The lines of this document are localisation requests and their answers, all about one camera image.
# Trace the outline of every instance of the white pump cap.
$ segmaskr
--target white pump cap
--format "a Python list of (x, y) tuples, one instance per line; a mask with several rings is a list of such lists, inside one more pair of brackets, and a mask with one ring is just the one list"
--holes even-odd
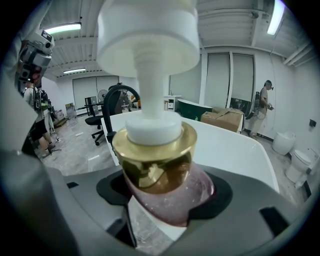
[(195, 7), (194, 0), (107, 0), (101, 8), (98, 64), (139, 82), (142, 114), (126, 122), (137, 144), (166, 144), (181, 134), (181, 117), (164, 111), (163, 86), (200, 59)]

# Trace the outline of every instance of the pipe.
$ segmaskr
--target pipe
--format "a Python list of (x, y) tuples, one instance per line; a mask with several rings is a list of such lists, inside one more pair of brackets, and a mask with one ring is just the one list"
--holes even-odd
[(288, 66), (292, 65), (296, 61), (300, 60), (303, 56), (308, 54), (312, 49), (313, 45), (309, 45), (307, 48), (305, 48), (300, 54), (298, 54), (296, 57), (294, 57), (291, 61), (288, 62)]
[(295, 56), (297, 56), (300, 52), (302, 52), (304, 50), (304, 48), (306, 48), (308, 45), (310, 44), (310, 41), (306, 41), (303, 45), (301, 45), (300, 47), (298, 47), (298, 49), (295, 50), (294, 53), (292, 53), (288, 58), (286, 58), (286, 60), (284, 62), (282, 62), (282, 64), (287, 64), (289, 61), (291, 61)]
[(293, 64), (293, 65), (297, 68), (297, 67), (299, 67), (300, 65), (302, 65), (302, 64), (304, 64), (304, 63), (306, 63), (306, 62), (311, 61), (311, 60), (312, 60), (312, 59), (314, 59), (315, 57), (317, 57), (317, 55), (314, 55), (314, 56), (312, 56), (311, 58), (308, 58), (308, 59), (306, 59), (306, 60), (304, 60), (304, 61), (300, 62), (300, 63), (299, 63), (299, 64), (297, 64), (297, 65), (295, 65), (295, 64)]
[[(272, 50), (269, 50), (269, 49), (264, 49), (264, 48), (260, 48), (260, 47), (255, 47), (255, 46), (250, 46), (250, 45), (244, 45), (244, 44), (208, 44), (208, 45), (204, 45), (203, 46), (206, 51), (211, 54), (211, 53), (226, 53), (226, 51), (228, 52), (229, 50), (222, 50), (222, 51), (219, 51), (219, 52), (215, 52), (215, 51), (211, 51), (210, 49), (208, 48), (223, 48), (223, 47), (241, 47), (241, 48), (249, 48), (249, 49), (255, 49), (255, 50), (260, 50), (260, 51), (263, 51), (263, 52), (267, 52), (267, 53), (271, 53)], [(285, 57), (283, 54), (279, 53), (279, 52), (276, 52), (276, 51), (273, 51), (272, 54), (274, 55), (278, 55), (280, 57)]]
[(215, 14), (225, 14), (225, 13), (250, 13), (250, 12), (256, 12), (259, 14), (265, 14), (270, 16), (269, 13), (267, 13), (264, 10), (260, 9), (250, 9), (250, 8), (220, 8), (220, 9), (214, 9), (214, 10), (206, 10), (204, 12), (201, 12), (198, 14), (199, 18), (203, 18), (205, 16), (209, 15), (215, 15)]

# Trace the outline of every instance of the toilet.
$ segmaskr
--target toilet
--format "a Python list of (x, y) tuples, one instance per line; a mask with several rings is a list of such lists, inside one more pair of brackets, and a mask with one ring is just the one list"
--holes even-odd
[(285, 133), (277, 132), (273, 140), (272, 149), (280, 155), (285, 156), (295, 144), (296, 135), (287, 131)]
[(291, 165), (285, 175), (295, 183), (295, 188), (300, 188), (307, 180), (307, 175), (313, 174), (319, 161), (320, 154), (316, 149), (308, 148), (307, 154), (295, 150), (291, 156)]

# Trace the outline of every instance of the sneaker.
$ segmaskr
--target sneaker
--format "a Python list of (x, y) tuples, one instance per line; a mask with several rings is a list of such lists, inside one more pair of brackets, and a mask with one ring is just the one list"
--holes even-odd
[(47, 150), (45, 150), (44, 151), (44, 154), (41, 156), (42, 158), (46, 158), (47, 156), (49, 156), (50, 155), (50, 152), (49, 152), (49, 150), (47, 149)]
[(53, 149), (56, 146), (56, 142), (51, 142), (48, 144), (49, 149)]
[(254, 134), (254, 133), (250, 133), (249, 137), (254, 139), (254, 140), (257, 140), (257, 135)]

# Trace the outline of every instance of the fan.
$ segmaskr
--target fan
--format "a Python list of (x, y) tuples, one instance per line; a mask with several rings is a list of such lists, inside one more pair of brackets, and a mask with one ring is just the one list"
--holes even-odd
[(104, 90), (104, 89), (102, 89), (101, 91), (99, 91), (99, 93), (98, 93), (98, 99), (99, 99), (99, 101), (100, 102), (103, 102), (104, 101), (104, 98), (105, 98), (105, 96), (107, 95), (107, 91), (106, 90)]

